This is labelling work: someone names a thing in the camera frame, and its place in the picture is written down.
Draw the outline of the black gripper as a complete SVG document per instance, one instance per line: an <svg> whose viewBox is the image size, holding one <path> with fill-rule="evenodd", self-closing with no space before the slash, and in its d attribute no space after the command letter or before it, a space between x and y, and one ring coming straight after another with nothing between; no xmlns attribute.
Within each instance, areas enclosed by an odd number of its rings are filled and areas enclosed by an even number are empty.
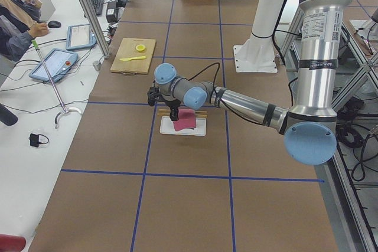
<svg viewBox="0 0 378 252"><path fill-rule="evenodd" d="M181 106L181 102L179 100L172 100L165 102L165 104L170 108L171 121L178 121L179 107Z"/></svg>

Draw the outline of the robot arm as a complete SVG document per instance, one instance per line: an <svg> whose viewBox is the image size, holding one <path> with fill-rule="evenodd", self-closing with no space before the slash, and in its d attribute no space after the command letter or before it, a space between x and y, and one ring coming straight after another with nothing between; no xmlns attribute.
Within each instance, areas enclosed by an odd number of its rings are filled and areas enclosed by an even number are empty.
<svg viewBox="0 0 378 252"><path fill-rule="evenodd" d="M178 119L181 105L197 110L212 104L233 112L257 125L271 127L283 135L288 154L298 162L319 165L333 157L337 147L337 114L331 105L343 11L352 0L299 0L304 17L301 24L301 51L296 99L291 107L279 107L267 99L281 94L276 83L268 83L275 70L272 51L274 23L284 0L260 0L250 38L234 47L238 72L251 72L248 95L201 83L177 74L175 67L160 64L148 92L148 103L165 103L172 120Z"/></svg>

